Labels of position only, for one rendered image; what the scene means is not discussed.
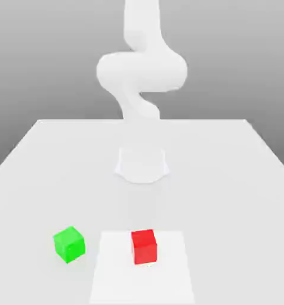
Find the small red cube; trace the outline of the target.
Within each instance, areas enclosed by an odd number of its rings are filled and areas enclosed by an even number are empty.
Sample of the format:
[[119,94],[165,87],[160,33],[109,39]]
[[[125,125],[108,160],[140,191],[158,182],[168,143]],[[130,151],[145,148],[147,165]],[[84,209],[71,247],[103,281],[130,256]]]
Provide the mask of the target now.
[[152,229],[132,231],[131,242],[134,264],[157,262],[158,244]]

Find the small green cube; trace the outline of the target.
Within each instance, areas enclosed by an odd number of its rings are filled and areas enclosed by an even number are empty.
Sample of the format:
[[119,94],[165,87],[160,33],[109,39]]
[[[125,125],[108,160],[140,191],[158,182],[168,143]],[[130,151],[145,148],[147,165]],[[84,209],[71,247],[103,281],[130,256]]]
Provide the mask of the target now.
[[83,235],[73,226],[53,236],[55,252],[66,262],[76,260],[86,252]]

